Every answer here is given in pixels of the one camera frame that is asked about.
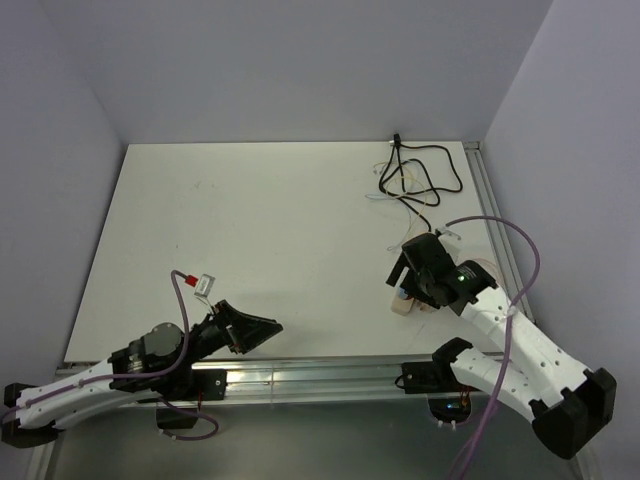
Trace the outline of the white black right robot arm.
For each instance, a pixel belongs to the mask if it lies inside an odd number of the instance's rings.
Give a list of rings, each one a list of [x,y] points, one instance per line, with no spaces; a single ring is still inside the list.
[[[565,460],[612,420],[613,375],[566,353],[512,304],[479,263],[455,263],[438,236],[426,233],[406,242],[387,283],[435,309],[451,310],[500,348],[508,362],[502,365],[455,337],[430,360],[402,364],[399,386],[406,393],[466,386],[496,394],[531,424],[550,452]]]

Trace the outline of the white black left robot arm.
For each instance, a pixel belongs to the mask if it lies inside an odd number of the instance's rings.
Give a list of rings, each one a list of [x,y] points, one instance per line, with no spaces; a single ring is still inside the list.
[[[1,440],[29,449],[95,415],[133,403],[190,401],[204,388],[193,365],[227,348],[244,355],[284,331],[274,319],[220,301],[202,322],[161,323],[107,359],[43,386],[9,384]]]

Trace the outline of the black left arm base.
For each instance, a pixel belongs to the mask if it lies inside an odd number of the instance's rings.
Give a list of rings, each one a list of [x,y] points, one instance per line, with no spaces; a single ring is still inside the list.
[[[200,412],[205,402],[222,401],[225,398],[226,387],[225,369],[193,370],[190,382],[180,387],[176,393],[169,394],[168,401],[172,404],[186,402],[189,404],[189,407],[186,407],[188,412]],[[197,422],[194,416],[172,411],[163,404],[156,407],[155,420],[161,432],[188,431],[193,429]]]

